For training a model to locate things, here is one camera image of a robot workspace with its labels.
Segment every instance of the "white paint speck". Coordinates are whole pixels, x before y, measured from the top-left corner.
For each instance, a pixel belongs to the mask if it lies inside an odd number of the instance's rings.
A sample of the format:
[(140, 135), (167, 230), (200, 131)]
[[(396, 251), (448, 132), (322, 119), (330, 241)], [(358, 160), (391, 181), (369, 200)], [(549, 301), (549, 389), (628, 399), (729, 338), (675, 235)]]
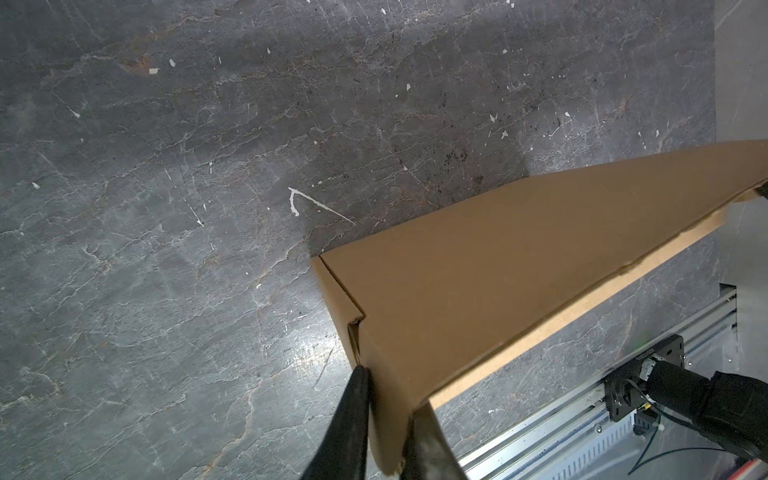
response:
[(192, 206), (189, 204), (189, 202), (187, 202), (187, 199), (186, 199), (186, 198), (184, 199), (184, 203), (186, 203), (186, 204), (187, 204), (187, 206), (190, 208), (190, 212), (192, 212), (192, 214), (194, 215), (194, 217), (195, 217), (195, 218), (197, 218), (197, 222), (200, 224), (200, 226), (201, 226), (201, 227), (205, 227), (205, 225), (203, 225), (203, 221), (200, 219), (200, 217), (198, 217), (198, 216), (197, 216), (197, 214), (196, 214), (196, 213), (194, 213), (194, 210), (192, 210)]
[(290, 198), (288, 199), (288, 201), (290, 202), (290, 211), (293, 212), (294, 216), (298, 217), (299, 216), (299, 211), (296, 209), (296, 206), (293, 204), (293, 196), (296, 195), (296, 194), (299, 194), (302, 197), (304, 197), (307, 200), (309, 200), (310, 202), (312, 202), (315, 205), (317, 205), (318, 207), (323, 208), (325, 210), (328, 210), (332, 214), (338, 215), (339, 217), (343, 218), (344, 220), (350, 222), (352, 225), (356, 225), (356, 223), (351, 221), (349, 218), (344, 217), (342, 214), (340, 214), (339, 212), (335, 211), (332, 208), (328, 208), (327, 205), (321, 204), (319, 201), (315, 200), (314, 198), (310, 197), (309, 195), (303, 194), (303, 193), (299, 192), (297, 189), (291, 188), (291, 187), (288, 187), (288, 190), (290, 191)]

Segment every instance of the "wire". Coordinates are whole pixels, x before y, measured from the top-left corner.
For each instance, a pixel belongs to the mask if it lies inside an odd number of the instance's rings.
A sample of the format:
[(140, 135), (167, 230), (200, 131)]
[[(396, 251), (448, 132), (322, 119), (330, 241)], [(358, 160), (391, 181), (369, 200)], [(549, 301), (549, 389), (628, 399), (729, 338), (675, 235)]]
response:
[(646, 453), (648, 453), (648, 449), (650, 448), (650, 444), (654, 442), (654, 439), (656, 438), (656, 434), (659, 432), (659, 425), (661, 425), (661, 417), (659, 417), (659, 421), (656, 422), (656, 429), (654, 430), (654, 434), (650, 436), (650, 440), (648, 440), (648, 443), (645, 445), (645, 449), (640, 454), (639, 457), (637, 457), (637, 461), (632, 465), (632, 468), (629, 469), (629, 472), (627, 472), (627, 475), (632, 475), (635, 470), (640, 468), (642, 465), (640, 465), (640, 462), (643, 461), (643, 457)]
[(630, 470), (630, 472), (627, 473), (627, 475), (631, 474), (632, 472), (634, 472), (638, 468), (642, 467), (643, 465), (646, 465), (647, 463), (651, 463), (653, 460), (656, 460), (658, 458), (664, 457), (665, 455), (669, 455), (670, 453), (685, 452), (686, 450), (712, 450), (714, 452), (728, 452), (727, 450), (724, 450), (724, 449), (713, 449), (711, 447), (686, 447), (685, 449), (669, 450), (667, 452), (660, 453), (659, 455), (654, 455), (654, 456), (650, 457), (648, 460), (646, 460), (645, 462), (637, 464), (637, 466), (633, 467), (632, 470)]
[(659, 409), (658, 407), (656, 407), (656, 405), (655, 405), (655, 404), (654, 404), (654, 403), (653, 403), (653, 402), (652, 402), (652, 401), (651, 401), (651, 400), (648, 398), (648, 396), (647, 396), (647, 395), (645, 395), (645, 393), (643, 392), (643, 390), (642, 390), (642, 389), (641, 389), (639, 386), (637, 386), (637, 383), (633, 382), (633, 381), (632, 381), (632, 380), (630, 380), (630, 379), (624, 379), (624, 381), (625, 381), (626, 383), (630, 384), (631, 386), (633, 386), (633, 387), (634, 387), (634, 389), (636, 389), (636, 390), (637, 390), (637, 392), (638, 392), (638, 393), (640, 393), (640, 395), (641, 395), (641, 396), (642, 396), (642, 397), (645, 399), (645, 401), (646, 401), (646, 402), (648, 402), (648, 405), (650, 405), (650, 407), (651, 407), (651, 408), (654, 410), (654, 412), (656, 412), (656, 413), (658, 413), (659, 415), (663, 416), (665, 419), (669, 419), (669, 420), (671, 420), (672, 422), (675, 422), (675, 423), (677, 423), (678, 425), (681, 425), (681, 426), (683, 426), (683, 427), (688, 427), (689, 429), (693, 430), (694, 432), (699, 432), (699, 431), (701, 430), (699, 427), (695, 426), (695, 425), (694, 425), (693, 423), (691, 423), (691, 422), (687, 422), (687, 421), (685, 421), (685, 420), (683, 420), (683, 419), (679, 419), (679, 418), (677, 418), (677, 417), (676, 417), (676, 416), (674, 416), (674, 415), (670, 415), (670, 414), (668, 414), (668, 413), (666, 413), (666, 412), (662, 412), (662, 411), (661, 411), (661, 409)]

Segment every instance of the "gray stone surface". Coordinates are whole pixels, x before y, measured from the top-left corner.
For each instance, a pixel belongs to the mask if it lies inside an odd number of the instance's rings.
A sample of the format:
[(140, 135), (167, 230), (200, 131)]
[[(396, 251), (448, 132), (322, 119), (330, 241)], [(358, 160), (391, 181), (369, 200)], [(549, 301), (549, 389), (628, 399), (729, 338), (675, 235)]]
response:
[[(712, 14), (6, 2), (3, 478), (297, 477), (349, 374), (309, 256), (525, 175), (714, 140)], [(350, 221), (300, 195), (294, 215), (289, 188)], [(457, 452), (708, 300), (710, 248), (441, 409)]]

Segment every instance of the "cardboard box edge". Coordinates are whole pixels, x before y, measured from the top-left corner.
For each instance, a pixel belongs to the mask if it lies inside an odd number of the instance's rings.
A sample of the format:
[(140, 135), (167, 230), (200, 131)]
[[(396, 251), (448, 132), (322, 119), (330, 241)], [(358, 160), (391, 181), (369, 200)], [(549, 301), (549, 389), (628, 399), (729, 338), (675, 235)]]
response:
[(725, 220), (726, 211), (724, 207), (721, 207), (692, 227), (679, 233), (675, 238), (661, 244), (630, 268), (617, 272), (617, 274), (593, 286), (589, 291), (572, 300), (567, 306), (543, 320), (523, 336), (513, 340), (497, 353), (459, 375), (441, 389), (438, 389), (429, 397), (432, 407), (437, 409), (439, 406), (446, 404), (450, 399), (469, 389), (496, 370), (499, 370), (557, 331), (565, 328), (568, 324), (574, 322), (605, 300), (608, 300), (626, 286), (631, 285), (634, 281), (639, 280), (642, 276), (661, 266), (698, 240), (714, 232), (718, 227), (725, 224)]
[(323, 300), (331, 315), (333, 325), (339, 334), (346, 358), (354, 367), (360, 364), (360, 352), (357, 342), (357, 324), (364, 317), (360, 308), (333, 275), (321, 256), (310, 259), (312, 270), (323, 294)]

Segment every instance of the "white paint mark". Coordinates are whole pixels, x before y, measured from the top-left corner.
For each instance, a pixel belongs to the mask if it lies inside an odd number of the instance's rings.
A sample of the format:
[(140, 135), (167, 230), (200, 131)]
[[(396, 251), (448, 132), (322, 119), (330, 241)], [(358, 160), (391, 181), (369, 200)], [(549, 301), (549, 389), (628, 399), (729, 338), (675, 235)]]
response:
[(309, 195), (307, 195), (307, 194), (303, 194), (303, 193), (299, 192), (297, 189), (295, 189), (295, 188), (291, 188), (291, 187), (288, 187), (288, 190), (290, 190), (290, 198), (288, 199), (288, 200), (289, 200), (289, 202), (290, 202), (290, 211), (292, 211), (292, 212), (293, 212), (293, 215), (294, 215), (294, 216), (298, 217), (298, 216), (299, 216), (299, 211), (296, 209), (296, 206), (293, 204), (293, 196), (294, 196), (294, 195), (296, 195), (296, 194), (299, 194), (299, 195), (301, 195), (302, 197), (304, 197), (304, 198), (306, 198), (307, 200), (309, 200), (310, 202), (312, 202), (312, 203), (314, 203), (315, 205), (317, 205), (318, 207), (320, 207), (320, 208), (324, 208), (325, 210), (328, 210), (328, 211), (329, 211), (329, 212), (331, 212), (332, 214), (336, 214), (336, 215), (338, 215), (339, 217), (343, 218), (344, 220), (346, 220), (346, 221), (350, 222), (352, 225), (357, 225), (357, 223), (355, 223), (355, 222), (351, 221), (351, 220), (350, 220), (349, 218), (347, 218), (347, 217), (344, 217), (342, 214), (340, 214), (339, 212), (335, 211), (334, 209), (332, 209), (332, 208), (328, 208), (328, 206), (327, 206), (327, 205), (321, 204), (319, 201), (315, 200), (314, 198), (310, 197)]
[(197, 218), (197, 222), (200, 224), (200, 226), (201, 226), (201, 227), (205, 227), (205, 225), (203, 225), (203, 221), (202, 221), (202, 220), (200, 220), (200, 217), (198, 217), (196, 213), (194, 213), (194, 210), (192, 210), (192, 206), (189, 204), (189, 202), (187, 202), (187, 199), (186, 199), (186, 198), (184, 199), (184, 203), (186, 203), (186, 204), (187, 204), (187, 206), (190, 208), (190, 212), (192, 212), (192, 214), (194, 215), (194, 217), (195, 217), (195, 218)]
[(552, 138), (552, 136), (554, 136), (554, 134), (556, 134), (556, 133), (558, 132), (558, 130), (560, 130), (560, 127), (564, 127), (565, 125), (568, 125), (568, 124), (570, 124), (572, 121), (573, 121), (573, 120), (569, 120), (569, 121), (565, 122), (565, 123), (564, 123), (564, 124), (562, 124), (562, 125), (558, 125), (558, 127), (557, 127), (557, 128), (555, 128), (555, 130), (552, 132), (552, 135), (550, 135), (549, 137), (550, 137), (550, 138)]

